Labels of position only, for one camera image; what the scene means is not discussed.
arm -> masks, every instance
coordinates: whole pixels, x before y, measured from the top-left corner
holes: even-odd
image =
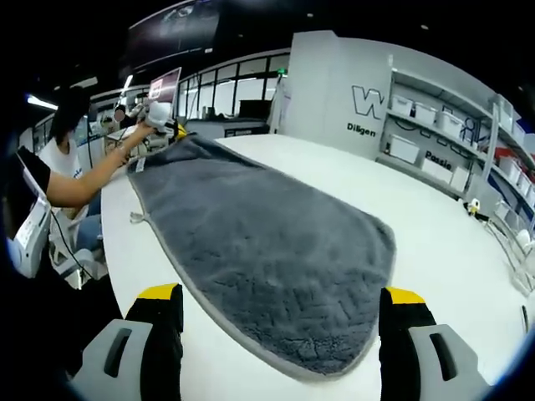
[[[121,167],[126,156],[154,129],[146,124],[139,124],[119,148],[109,153],[91,171],[76,180],[50,173],[47,198],[52,206],[78,208],[89,203],[97,191],[110,181],[111,176]]]

chair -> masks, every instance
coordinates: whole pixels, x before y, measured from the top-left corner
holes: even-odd
[[[84,284],[80,265],[95,280],[99,280],[108,273],[105,264],[101,262],[104,259],[102,248],[96,251],[88,249],[75,251],[79,223],[86,217],[87,209],[86,206],[74,220],[70,220],[62,211],[55,211],[57,224],[53,219],[48,236],[49,255],[54,269],[71,287],[77,289]]]

letter w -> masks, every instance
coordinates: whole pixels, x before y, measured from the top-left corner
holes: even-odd
[[[371,111],[374,119],[377,117],[376,110],[383,104],[385,97],[377,89],[368,89],[366,92],[362,86],[353,85],[354,112],[360,115],[369,115]]]

workstation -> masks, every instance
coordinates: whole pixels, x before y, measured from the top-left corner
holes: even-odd
[[[109,276],[124,319],[114,330],[139,334],[130,339],[141,349],[150,327],[130,321],[136,303],[151,299],[148,289],[181,288],[183,399],[381,399],[382,287],[423,297],[429,327],[448,326],[451,349],[466,347],[469,357],[453,357],[458,380],[436,382],[433,369],[421,369],[421,394],[439,382],[456,399],[476,399],[503,380],[532,324],[535,287],[532,134],[511,103],[438,58],[332,31],[295,33],[290,48],[185,76],[173,67],[150,84],[93,95],[98,113],[75,137],[85,173],[141,124],[155,131],[100,192],[104,270],[91,272]],[[117,104],[142,104],[137,124],[102,124]],[[29,130],[36,154],[50,121]],[[24,133],[19,144],[27,143]],[[71,256],[79,263],[61,267],[66,279],[80,264],[95,266],[96,256]],[[287,276],[288,266],[313,275]],[[344,280],[348,296],[339,294]],[[335,305],[314,304],[321,294]],[[346,327],[353,319],[365,329]],[[320,324],[327,335],[317,339],[310,333]],[[322,353],[321,341],[344,329],[344,349]],[[125,396],[121,386],[125,399],[145,399],[137,388],[147,353],[130,343],[129,372],[95,373],[95,344],[114,347],[103,338],[86,348],[74,385],[88,399]],[[467,378],[472,386],[459,384]]]

person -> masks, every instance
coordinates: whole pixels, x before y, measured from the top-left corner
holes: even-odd
[[[54,114],[50,128],[50,141],[39,152],[39,158],[54,172],[66,177],[79,178],[82,167],[78,157],[74,131],[79,121],[89,110],[89,96],[80,87],[73,87],[64,93]],[[73,220],[80,213],[80,208],[63,208],[63,213]],[[53,223],[53,230],[58,230]],[[100,193],[89,203],[84,219],[76,231],[76,249],[94,251],[99,247],[102,235],[100,223]]]
[[[114,119],[119,123],[120,129],[131,127],[137,122],[135,115],[128,115],[126,113],[126,107],[123,104],[119,104],[115,108]]]
[[[80,207],[90,202],[125,163],[130,150],[152,132],[151,127],[140,123],[122,146],[78,179],[56,173],[24,147],[17,150],[3,167],[8,172],[8,182],[3,185],[3,214],[9,216],[9,221],[3,222],[8,248],[11,244],[13,249],[12,239],[36,201],[23,178],[24,166],[51,206]],[[37,393],[39,385],[45,385],[39,382],[45,374],[48,378],[51,371],[55,377],[65,371],[74,375],[81,366],[82,350],[112,319],[120,318],[120,311],[108,277],[90,281],[80,291],[74,290],[51,267],[48,244],[35,278],[27,278],[18,270],[16,257],[10,262],[0,271],[0,283],[8,286],[8,291],[2,293],[9,304],[9,310],[3,312],[8,322],[6,358],[13,377],[27,381],[23,382],[26,385],[17,386],[17,398],[27,399],[21,394]]]

